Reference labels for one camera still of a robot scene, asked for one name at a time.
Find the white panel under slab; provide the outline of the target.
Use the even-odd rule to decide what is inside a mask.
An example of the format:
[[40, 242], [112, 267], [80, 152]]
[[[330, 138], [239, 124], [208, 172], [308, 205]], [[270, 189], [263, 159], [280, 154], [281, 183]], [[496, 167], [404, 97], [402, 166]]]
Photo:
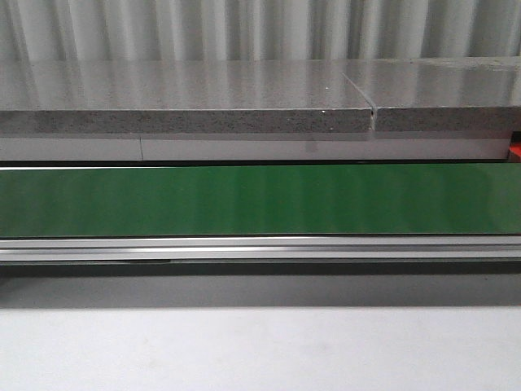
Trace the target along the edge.
[[239, 134], [178, 134], [130, 138], [3, 137], [7, 161], [176, 161], [176, 160], [500, 160], [510, 134], [488, 138], [407, 134], [378, 138], [365, 134], [288, 134], [260, 138]]

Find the grey stone slab left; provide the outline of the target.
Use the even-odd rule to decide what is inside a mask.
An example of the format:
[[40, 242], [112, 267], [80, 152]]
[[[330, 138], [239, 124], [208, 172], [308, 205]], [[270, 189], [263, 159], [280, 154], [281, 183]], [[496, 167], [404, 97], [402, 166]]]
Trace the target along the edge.
[[7, 61], [3, 134], [346, 134], [371, 108], [328, 61]]

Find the red object at edge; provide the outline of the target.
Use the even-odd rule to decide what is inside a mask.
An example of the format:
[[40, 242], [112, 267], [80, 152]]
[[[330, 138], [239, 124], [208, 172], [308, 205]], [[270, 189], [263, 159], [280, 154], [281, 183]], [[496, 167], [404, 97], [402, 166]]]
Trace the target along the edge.
[[512, 143], [509, 146], [507, 161], [509, 163], [521, 162], [521, 143]]

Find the grey stone slab right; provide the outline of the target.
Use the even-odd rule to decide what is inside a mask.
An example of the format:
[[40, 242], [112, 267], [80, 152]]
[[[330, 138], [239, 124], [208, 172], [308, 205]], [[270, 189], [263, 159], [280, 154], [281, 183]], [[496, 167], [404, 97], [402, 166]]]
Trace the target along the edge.
[[373, 108], [377, 135], [508, 138], [520, 129], [520, 59], [353, 60], [344, 75]]

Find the grey pleated curtain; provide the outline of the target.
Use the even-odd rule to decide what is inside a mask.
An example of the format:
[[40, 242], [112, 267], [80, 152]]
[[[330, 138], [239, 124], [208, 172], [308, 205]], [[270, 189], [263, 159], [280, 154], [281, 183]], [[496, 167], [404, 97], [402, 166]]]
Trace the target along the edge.
[[4, 1], [4, 60], [498, 57], [517, 1]]

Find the green conveyor belt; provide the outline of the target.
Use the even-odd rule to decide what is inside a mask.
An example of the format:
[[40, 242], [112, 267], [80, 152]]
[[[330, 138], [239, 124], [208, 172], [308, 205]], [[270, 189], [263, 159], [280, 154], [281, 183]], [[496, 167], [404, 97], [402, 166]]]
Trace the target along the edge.
[[9, 169], [4, 238], [520, 231], [505, 163]]

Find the grey stone slab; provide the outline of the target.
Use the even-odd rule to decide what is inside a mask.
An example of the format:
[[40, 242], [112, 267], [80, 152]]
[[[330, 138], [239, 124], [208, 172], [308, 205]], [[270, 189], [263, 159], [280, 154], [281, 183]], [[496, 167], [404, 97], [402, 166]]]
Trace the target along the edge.
[[328, 61], [7, 61], [3, 134], [346, 134], [371, 108]]
[[508, 138], [520, 129], [520, 59], [353, 60], [344, 75], [373, 108], [377, 135]]

